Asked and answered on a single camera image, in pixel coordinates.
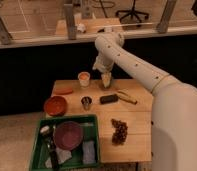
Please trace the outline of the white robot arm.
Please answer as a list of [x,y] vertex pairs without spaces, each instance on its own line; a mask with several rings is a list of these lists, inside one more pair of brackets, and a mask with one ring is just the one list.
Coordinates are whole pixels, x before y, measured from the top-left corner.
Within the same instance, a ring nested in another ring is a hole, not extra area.
[[153,95],[152,171],[197,171],[197,88],[123,49],[124,37],[109,32],[95,39],[93,67],[118,65]]

